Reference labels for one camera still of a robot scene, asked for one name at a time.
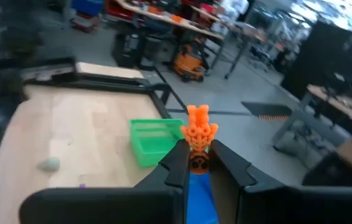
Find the gray floor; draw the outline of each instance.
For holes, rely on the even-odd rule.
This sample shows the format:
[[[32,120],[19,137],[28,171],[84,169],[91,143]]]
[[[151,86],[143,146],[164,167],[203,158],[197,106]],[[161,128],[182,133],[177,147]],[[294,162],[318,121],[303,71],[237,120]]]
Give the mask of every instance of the gray floor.
[[[42,49],[42,54],[58,55],[70,49],[78,61],[116,66],[110,55],[114,35],[114,29],[99,29],[92,34],[85,34],[72,29],[46,28],[44,32],[46,47]],[[170,50],[161,51],[160,59],[169,58]],[[236,54],[232,43],[226,46],[226,52]],[[274,151],[270,145],[270,138],[282,122],[259,120],[250,115],[240,103],[271,102],[296,107],[296,101],[278,86],[282,79],[280,75],[254,69],[244,58],[240,60],[230,79],[223,79],[230,64],[219,62],[212,76],[206,77],[203,83],[183,83],[175,74],[168,72],[167,68],[160,64],[157,67],[185,104],[208,104],[211,110],[245,112],[246,115],[243,116],[211,115],[211,122],[219,125],[216,138],[285,184],[300,184],[307,169],[298,160]],[[143,75],[153,83],[161,81],[155,72],[143,71]],[[166,107],[181,109],[173,98]],[[171,113],[171,115],[187,121],[185,114]]]

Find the person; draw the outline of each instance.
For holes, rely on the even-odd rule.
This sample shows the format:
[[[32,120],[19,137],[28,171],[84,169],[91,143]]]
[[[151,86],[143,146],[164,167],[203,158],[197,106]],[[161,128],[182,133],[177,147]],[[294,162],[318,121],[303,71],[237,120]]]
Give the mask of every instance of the person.
[[[218,18],[221,22],[215,22],[212,30],[226,35],[228,28],[224,23],[233,24],[237,21],[240,14],[245,14],[249,7],[247,0],[223,0],[217,9]]]

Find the small ball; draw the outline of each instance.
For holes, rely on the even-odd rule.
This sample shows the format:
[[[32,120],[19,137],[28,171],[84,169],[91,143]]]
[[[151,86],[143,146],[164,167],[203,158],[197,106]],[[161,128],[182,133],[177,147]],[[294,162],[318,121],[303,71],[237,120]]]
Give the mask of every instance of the small ball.
[[[60,161],[57,157],[50,157],[39,164],[39,169],[46,172],[58,171],[60,167]]]

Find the orange toy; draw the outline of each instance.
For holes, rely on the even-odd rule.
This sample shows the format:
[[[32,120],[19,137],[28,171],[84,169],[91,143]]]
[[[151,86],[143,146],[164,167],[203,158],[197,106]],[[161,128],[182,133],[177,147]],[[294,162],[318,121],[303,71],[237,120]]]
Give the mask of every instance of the orange toy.
[[[208,105],[201,105],[198,108],[195,105],[188,105],[187,110],[188,127],[182,125],[180,130],[192,148],[190,155],[191,172],[194,174],[204,174],[208,171],[208,166],[205,167],[203,165],[205,167],[203,168],[203,162],[197,159],[207,158],[209,160],[205,149],[212,143],[219,127],[217,124],[209,124]]]

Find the green plastic bin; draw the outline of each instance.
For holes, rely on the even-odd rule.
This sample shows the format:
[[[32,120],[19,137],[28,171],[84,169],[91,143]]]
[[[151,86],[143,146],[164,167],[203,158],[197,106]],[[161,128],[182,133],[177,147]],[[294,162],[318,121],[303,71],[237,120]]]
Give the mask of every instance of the green plastic bin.
[[[157,166],[158,162],[183,139],[180,119],[133,119],[131,144],[141,167]]]

